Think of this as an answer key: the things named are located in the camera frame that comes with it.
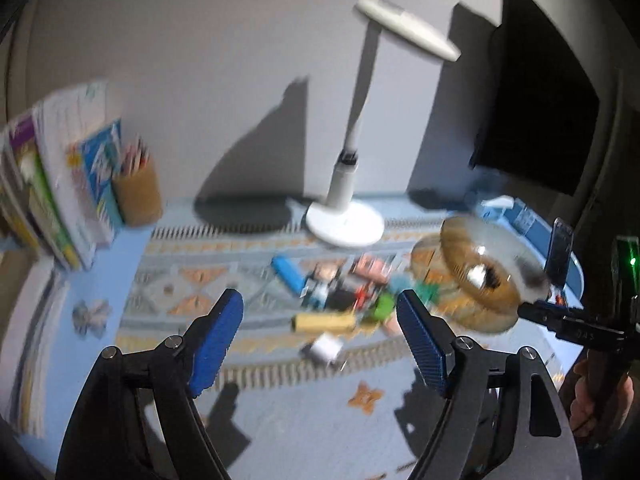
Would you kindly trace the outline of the person's right hand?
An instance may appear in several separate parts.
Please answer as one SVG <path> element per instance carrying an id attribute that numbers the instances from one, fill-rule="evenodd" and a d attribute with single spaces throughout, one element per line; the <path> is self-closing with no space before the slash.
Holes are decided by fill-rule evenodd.
<path id="1" fill-rule="evenodd" d="M 623 374 L 613 390 L 605 381 L 605 365 L 597 354 L 588 354 L 574 366 L 577 382 L 570 404 L 570 429 L 578 439 L 592 434 L 616 434 L 625 425 L 634 403 L 631 376 Z"/>

